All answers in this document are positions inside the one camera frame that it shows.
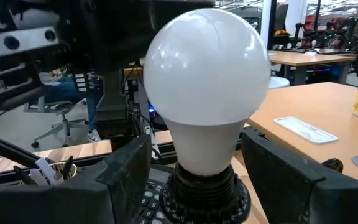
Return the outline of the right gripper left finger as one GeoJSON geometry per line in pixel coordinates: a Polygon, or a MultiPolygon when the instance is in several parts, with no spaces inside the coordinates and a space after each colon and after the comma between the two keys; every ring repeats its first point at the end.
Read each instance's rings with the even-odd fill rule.
{"type": "Polygon", "coordinates": [[[60,185],[0,185],[0,223],[135,223],[150,150],[143,134],[60,185]]]}

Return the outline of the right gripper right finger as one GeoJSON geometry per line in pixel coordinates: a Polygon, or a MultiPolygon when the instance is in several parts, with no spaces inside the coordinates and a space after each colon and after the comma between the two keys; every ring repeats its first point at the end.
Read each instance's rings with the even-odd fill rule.
{"type": "Polygon", "coordinates": [[[270,223],[358,224],[358,180],[246,128],[242,156],[270,223]]]}

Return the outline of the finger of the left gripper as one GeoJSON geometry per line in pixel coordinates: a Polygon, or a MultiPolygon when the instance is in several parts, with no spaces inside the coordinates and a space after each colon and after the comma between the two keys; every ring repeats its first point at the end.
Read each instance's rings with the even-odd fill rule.
{"type": "Polygon", "coordinates": [[[63,36],[70,46],[70,63],[75,70],[104,73],[103,11],[103,0],[59,2],[63,36]]]}
{"type": "Polygon", "coordinates": [[[212,8],[210,0],[111,0],[104,2],[104,73],[145,55],[157,32],[177,16],[212,8]]]}

